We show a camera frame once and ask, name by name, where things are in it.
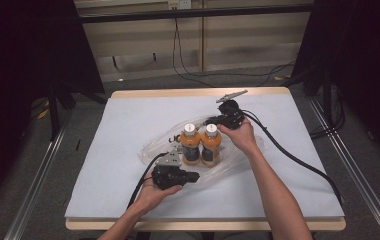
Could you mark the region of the person's right hand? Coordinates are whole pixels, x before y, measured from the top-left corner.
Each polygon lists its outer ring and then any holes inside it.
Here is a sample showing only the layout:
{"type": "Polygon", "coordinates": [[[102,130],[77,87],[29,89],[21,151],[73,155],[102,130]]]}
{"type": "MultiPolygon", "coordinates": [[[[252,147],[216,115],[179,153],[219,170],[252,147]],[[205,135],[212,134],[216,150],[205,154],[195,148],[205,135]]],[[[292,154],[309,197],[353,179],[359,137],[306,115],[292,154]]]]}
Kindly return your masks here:
{"type": "Polygon", "coordinates": [[[246,156],[253,157],[260,153],[255,140],[253,126],[248,119],[244,119],[238,129],[229,129],[222,124],[218,125],[218,129],[221,133],[227,135],[233,144],[246,156]]]}

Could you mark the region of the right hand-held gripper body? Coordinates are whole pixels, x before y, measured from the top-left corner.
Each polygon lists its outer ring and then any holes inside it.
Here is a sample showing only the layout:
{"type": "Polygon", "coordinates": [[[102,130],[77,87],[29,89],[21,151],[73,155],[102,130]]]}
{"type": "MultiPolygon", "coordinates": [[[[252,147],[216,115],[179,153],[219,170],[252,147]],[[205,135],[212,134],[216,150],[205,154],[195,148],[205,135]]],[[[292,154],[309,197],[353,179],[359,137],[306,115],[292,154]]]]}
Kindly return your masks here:
{"type": "Polygon", "coordinates": [[[221,115],[218,116],[216,120],[218,124],[224,125],[232,130],[236,130],[241,126],[245,117],[234,98],[245,93],[247,93],[247,90],[225,94],[217,100],[217,103],[220,103],[218,109],[221,112],[221,115]]]}

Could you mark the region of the white wall socket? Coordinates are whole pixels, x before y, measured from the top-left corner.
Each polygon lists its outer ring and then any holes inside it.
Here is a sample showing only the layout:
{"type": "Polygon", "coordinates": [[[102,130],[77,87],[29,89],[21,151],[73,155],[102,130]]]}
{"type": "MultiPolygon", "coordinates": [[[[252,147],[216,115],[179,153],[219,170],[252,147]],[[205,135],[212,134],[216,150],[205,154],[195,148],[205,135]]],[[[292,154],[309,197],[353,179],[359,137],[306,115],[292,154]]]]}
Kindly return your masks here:
{"type": "Polygon", "coordinates": [[[192,8],[191,0],[168,0],[169,10],[187,10],[192,8]]]}

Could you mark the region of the clear plastic bag yellow smiley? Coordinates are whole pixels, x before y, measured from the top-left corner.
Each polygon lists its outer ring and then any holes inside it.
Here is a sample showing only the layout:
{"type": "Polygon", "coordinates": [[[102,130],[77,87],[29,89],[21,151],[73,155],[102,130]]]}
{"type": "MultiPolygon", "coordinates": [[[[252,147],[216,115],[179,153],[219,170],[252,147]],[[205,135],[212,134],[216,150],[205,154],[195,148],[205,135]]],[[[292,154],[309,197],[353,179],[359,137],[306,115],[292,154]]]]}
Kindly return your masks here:
{"type": "Polygon", "coordinates": [[[189,119],[182,123],[177,124],[171,129],[167,130],[163,135],[149,140],[138,154],[142,163],[146,166],[154,167],[154,162],[160,156],[177,150],[180,160],[182,162],[180,169],[187,172],[197,172],[200,178],[197,182],[207,182],[214,178],[220,177],[225,173],[231,173],[236,170],[240,164],[246,160],[246,156],[232,143],[231,139],[221,134],[222,142],[220,146],[220,162],[212,168],[209,168],[202,162],[202,140],[199,144],[200,161],[197,165],[187,165],[183,162],[182,146],[179,140],[180,134],[187,123],[195,125],[197,131],[201,135],[204,133],[206,126],[204,121],[212,116],[202,116],[198,118],[189,119]]]}

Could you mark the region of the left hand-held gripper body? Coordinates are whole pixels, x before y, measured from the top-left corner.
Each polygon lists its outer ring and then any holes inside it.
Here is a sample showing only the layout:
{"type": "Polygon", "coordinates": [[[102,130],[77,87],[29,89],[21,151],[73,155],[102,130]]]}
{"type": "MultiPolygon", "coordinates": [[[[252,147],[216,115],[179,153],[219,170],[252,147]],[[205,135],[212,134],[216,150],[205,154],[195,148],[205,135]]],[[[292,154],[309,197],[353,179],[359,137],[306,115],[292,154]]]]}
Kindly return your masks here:
{"type": "Polygon", "coordinates": [[[152,171],[153,183],[162,190],[181,185],[181,164],[177,150],[170,151],[157,158],[152,171]]]}

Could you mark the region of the dark curtain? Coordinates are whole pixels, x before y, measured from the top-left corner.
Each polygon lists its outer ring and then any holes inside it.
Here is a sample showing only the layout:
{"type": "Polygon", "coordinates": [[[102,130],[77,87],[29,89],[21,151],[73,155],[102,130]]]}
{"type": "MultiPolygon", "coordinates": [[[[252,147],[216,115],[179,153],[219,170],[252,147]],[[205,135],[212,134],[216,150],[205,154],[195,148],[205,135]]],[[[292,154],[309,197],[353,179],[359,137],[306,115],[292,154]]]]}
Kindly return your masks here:
{"type": "Polygon", "coordinates": [[[19,151],[32,103],[104,88],[74,0],[0,0],[0,184],[19,151]]]}
{"type": "Polygon", "coordinates": [[[293,74],[309,95],[329,78],[380,141],[380,0],[314,0],[293,74]]]}

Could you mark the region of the black horizontal rail bar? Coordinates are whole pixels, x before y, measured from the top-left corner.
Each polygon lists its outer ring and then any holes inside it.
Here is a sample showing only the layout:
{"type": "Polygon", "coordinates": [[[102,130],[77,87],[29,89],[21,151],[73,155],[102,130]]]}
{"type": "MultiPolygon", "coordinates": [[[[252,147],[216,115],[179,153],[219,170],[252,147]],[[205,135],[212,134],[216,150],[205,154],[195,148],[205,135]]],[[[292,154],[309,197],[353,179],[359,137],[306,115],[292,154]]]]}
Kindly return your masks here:
{"type": "Polygon", "coordinates": [[[255,7],[163,10],[163,11],[149,11],[149,12],[136,12],[136,13],[81,15],[77,18],[77,21],[80,23],[128,22],[128,21],[164,20],[164,19],[180,19],[180,18],[303,13],[303,12],[311,12],[313,9],[314,9],[314,4],[294,4],[294,5],[270,5],[270,6],[255,6],[255,7]]]}

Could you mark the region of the person's left hand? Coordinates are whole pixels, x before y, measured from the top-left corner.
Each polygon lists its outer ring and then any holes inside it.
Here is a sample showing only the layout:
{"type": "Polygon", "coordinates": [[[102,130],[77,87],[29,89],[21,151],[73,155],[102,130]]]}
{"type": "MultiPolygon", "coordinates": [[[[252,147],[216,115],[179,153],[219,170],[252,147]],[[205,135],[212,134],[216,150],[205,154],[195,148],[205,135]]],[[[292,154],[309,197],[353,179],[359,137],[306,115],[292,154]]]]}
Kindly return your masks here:
{"type": "Polygon", "coordinates": [[[175,185],[168,189],[160,189],[152,179],[152,174],[148,173],[144,178],[143,185],[132,204],[131,209],[135,210],[139,216],[143,216],[156,208],[166,197],[172,196],[182,189],[181,185],[175,185]]]}

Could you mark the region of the metal floor rail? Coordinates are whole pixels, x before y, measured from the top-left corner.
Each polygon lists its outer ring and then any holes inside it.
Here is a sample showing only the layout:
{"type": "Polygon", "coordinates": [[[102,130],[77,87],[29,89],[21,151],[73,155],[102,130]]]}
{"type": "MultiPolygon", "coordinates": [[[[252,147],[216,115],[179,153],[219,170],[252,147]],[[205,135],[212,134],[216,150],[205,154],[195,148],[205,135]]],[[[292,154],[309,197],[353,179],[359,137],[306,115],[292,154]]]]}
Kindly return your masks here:
{"type": "Polygon", "coordinates": [[[346,170],[352,178],[352,181],[356,185],[360,195],[364,202],[368,206],[370,212],[375,218],[380,227],[380,199],[370,186],[369,182],[363,175],[361,169],[357,165],[354,157],[350,153],[349,149],[345,145],[344,141],[336,130],[331,130],[327,134],[328,139],[331,141],[334,149],[336,150],[339,158],[343,162],[346,170]]]}
{"type": "Polygon", "coordinates": [[[58,150],[63,142],[65,131],[70,123],[70,119],[73,115],[73,110],[68,110],[65,115],[65,120],[61,125],[59,132],[56,134],[53,140],[45,152],[42,162],[38,168],[38,171],[32,181],[32,184],[22,201],[22,204],[15,214],[15,217],[4,237],[4,240],[21,240],[26,226],[30,220],[30,217],[35,209],[37,200],[42,191],[43,185],[50,172],[51,166],[56,158],[58,150]]]}

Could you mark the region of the orange juice bottle white cap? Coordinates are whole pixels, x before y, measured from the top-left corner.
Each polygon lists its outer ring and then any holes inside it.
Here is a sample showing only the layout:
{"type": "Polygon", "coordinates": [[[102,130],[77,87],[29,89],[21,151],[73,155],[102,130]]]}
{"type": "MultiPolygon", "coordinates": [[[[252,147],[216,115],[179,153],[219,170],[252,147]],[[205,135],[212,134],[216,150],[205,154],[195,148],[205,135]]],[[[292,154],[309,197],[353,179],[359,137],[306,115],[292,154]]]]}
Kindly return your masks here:
{"type": "Polygon", "coordinates": [[[220,146],[222,142],[221,134],[215,124],[208,124],[202,140],[202,162],[209,168],[214,167],[220,162],[220,146]]]}
{"type": "Polygon", "coordinates": [[[179,140],[182,146],[183,162],[187,165],[197,165],[200,161],[199,144],[201,137],[195,125],[187,123],[179,140]]]}

